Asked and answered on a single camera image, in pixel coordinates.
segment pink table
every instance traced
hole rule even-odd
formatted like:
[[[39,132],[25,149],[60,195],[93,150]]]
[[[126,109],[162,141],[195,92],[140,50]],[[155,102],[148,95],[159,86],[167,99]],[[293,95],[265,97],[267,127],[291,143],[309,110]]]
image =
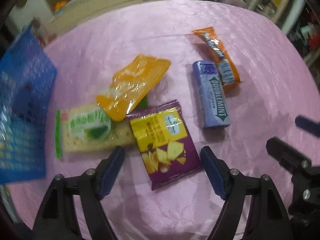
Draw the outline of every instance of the pink table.
[[[227,95],[232,124],[225,133],[204,132],[198,127],[191,66],[210,55],[191,31],[207,26],[215,27],[243,81]],[[58,68],[48,113],[47,178],[11,185],[17,211],[29,227],[55,174],[77,176],[103,158],[94,154],[69,162],[55,158],[56,109],[94,102],[112,74],[140,53],[172,61],[167,75],[150,92],[149,103],[178,99],[198,152],[209,145],[230,168],[253,177],[269,174],[286,206],[292,197],[291,176],[267,155],[266,141],[278,136],[320,164],[320,140],[294,124],[298,114],[320,120],[319,92],[289,40],[256,13],[204,1],[144,3],[86,22],[45,50]],[[90,239],[79,197],[75,202],[83,237]],[[127,151],[111,194],[101,203],[119,239],[151,240],[206,239],[223,205],[204,171],[152,192],[137,149]],[[238,239],[244,231],[248,204],[246,199]]]

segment blue plastic basket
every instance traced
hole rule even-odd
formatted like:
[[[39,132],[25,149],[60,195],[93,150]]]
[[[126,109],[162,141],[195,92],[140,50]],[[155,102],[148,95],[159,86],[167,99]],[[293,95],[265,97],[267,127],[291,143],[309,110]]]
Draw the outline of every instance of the blue plastic basket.
[[[45,124],[56,74],[31,27],[0,61],[0,184],[45,177]]]

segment yellow-orange packet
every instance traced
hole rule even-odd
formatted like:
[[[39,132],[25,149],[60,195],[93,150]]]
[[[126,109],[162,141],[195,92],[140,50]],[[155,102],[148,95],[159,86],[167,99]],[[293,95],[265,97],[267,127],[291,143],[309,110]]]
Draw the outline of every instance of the yellow-orange packet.
[[[213,27],[194,30],[192,32],[202,38],[209,46],[210,53],[213,57],[212,61],[216,64],[221,76],[223,90],[227,92],[236,87],[241,82],[239,73]]]
[[[163,78],[171,62],[138,55],[133,62],[113,75],[109,88],[96,101],[115,122],[122,121]]]

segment purple snack bag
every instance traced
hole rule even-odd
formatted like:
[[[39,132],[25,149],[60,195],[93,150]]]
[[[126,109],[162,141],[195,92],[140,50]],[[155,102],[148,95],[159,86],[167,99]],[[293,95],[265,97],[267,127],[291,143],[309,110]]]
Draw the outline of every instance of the purple snack bag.
[[[157,189],[202,168],[177,100],[127,115],[141,158]]]

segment screw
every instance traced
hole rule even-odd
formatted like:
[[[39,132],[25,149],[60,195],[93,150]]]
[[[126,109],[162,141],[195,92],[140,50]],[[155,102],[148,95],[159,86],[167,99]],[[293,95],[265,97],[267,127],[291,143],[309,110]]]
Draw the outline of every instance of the screw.
[[[58,174],[54,177],[55,180],[61,180],[63,178],[62,174]]]
[[[95,169],[88,169],[85,173],[89,176],[93,175],[96,172]]]
[[[311,195],[310,190],[306,189],[303,192],[302,197],[303,197],[304,200],[308,200],[310,198],[310,195]]]
[[[305,169],[306,167],[308,167],[308,162],[306,160],[302,161],[301,166]]]
[[[268,181],[268,180],[271,179],[268,174],[263,174],[263,175],[262,175],[262,178],[263,178],[265,181]]]
[[[234,176],[237,176],[239,174],[239,171],[237,169],[231,169],[230,173]]]

